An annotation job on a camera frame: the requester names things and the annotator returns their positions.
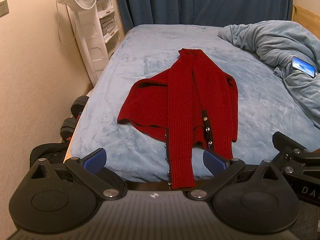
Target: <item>smartphone screen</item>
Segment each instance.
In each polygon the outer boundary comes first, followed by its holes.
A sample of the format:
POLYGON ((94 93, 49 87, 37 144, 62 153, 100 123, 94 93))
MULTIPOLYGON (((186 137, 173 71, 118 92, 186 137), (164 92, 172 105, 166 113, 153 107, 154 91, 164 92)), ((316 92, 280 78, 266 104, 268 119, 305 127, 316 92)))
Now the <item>smartphone screen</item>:
POLYGON ((297 57, 292 58, 292 67, 298 69, 310 77, 314 78, 316 76, 316 69, 313 65, 310 65, 308 62, 303 61, 297 57))

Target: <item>silver screw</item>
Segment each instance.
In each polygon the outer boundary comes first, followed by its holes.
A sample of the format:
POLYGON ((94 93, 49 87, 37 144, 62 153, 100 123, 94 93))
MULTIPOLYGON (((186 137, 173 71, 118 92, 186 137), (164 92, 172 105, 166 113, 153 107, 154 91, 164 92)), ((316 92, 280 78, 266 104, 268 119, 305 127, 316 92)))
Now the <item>silver screw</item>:
POLYGON ((195 189, 193 191, 191 191, 191 196, 195 197, 195 198, 203 198, 207 195, 207 193, 201 189, 195 189))
POLYGON ((296 153, 296 154, 299 154, 301 151, 300 151, 300 149, 296 148, 296 149, 293 150, 293 152, 296 153))
POLYGON ((290 166, 287 166, 287 167, 284 169, 284 171, 285 171, 286 173, 293 173, 293 168, 290 167, 290 166))
POLYGON ((119 191, 117 191, 116 189, 113 189, 113 188, 110 188, 110 189, 106 189, 103 194, 106 196, 106 197, 116 197, 119 195, 119 191))

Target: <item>wall outlet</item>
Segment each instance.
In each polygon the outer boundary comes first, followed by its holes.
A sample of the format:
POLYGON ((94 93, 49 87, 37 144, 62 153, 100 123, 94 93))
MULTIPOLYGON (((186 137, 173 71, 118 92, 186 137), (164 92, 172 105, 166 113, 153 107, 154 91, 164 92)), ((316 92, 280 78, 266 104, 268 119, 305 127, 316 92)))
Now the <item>wall outlet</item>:
POLYGON ((0 17, 9 13, 9 7, 7 0, 0 2, 0 17))

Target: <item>crumpled blanket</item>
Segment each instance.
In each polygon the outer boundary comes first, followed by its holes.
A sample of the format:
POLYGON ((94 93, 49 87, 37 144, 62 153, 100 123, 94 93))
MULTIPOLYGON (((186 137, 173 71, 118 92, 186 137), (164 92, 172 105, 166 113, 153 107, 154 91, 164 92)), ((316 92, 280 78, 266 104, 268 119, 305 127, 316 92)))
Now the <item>crumpled blanket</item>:
POLYGON ((284 85, 303 112, 320 129, 320 77, 310 77, 292 67, 296 56, 320 72, 320 40, 297 22, 263 21, 228 25, 218 36, 234 46, 256 52, 283 79, 284 85))

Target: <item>red sweater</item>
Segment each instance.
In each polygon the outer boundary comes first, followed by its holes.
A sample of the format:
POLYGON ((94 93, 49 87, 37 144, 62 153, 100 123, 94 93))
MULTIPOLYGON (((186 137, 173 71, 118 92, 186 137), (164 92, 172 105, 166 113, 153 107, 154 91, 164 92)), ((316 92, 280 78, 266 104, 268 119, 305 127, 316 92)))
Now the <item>red sweater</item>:
POLYGON ((180 58, 171 68, 132 86, 117 120, 130 121, 137 130, 167 141, 173 189, 195 186, 192 146, 200 142, 208 148, 204 109, 215 152, 232 158, 231 142, 237 140, 238 133, 238 90, 234 78, 200 49, 181 49, 179 53, 180 58))

